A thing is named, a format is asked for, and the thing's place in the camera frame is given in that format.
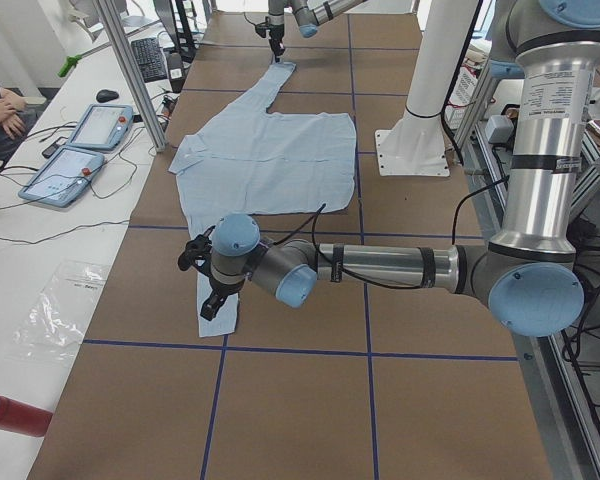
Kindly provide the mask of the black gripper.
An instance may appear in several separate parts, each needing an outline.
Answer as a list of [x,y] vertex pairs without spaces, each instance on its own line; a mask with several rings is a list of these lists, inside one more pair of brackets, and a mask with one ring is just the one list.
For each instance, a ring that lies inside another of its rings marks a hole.
[[284,15],[268,14],[265,16],[265,24],[269,32],[269,38],[272,39],[271,50],[274,55],[274,62],[279,63],[285,53],[285,46],[282,42],[285,32]]
[[216,318],[219,310],[231,295],[238,293],[245,282],[245,274],[229,262],[207,259],[197,266],[199,273],[207,277],[213,291],[203,302],[200,315],[207,321]]

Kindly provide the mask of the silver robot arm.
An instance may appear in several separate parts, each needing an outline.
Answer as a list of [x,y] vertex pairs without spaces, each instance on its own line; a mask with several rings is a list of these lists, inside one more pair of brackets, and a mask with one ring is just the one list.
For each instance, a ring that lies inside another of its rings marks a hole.
[[256,24],[255,32],[261,38],[267,38],[278,63],[285,52],[285,10],[290,9],[302,37],[314,36],[319,27],[335,17],[358,6],[362,0],[321,1],[316,7],[310,7],[305,0],[269,0],[268,12],[263,22]]
[[201,316],[212,320],[246,281],[299,307],[318,280],[350,277],[474,297],[510,331],[528,337],[574,322],[584,292],[566,231],[600,64],[600,1],[500,1],[494,27],[492,67],[516,65],[524,82],[504,217],[486,246],[440,251],[314,240],[278,246],[261,236],[252,217],[232,214],[201,239],[199,271],[210,284]]

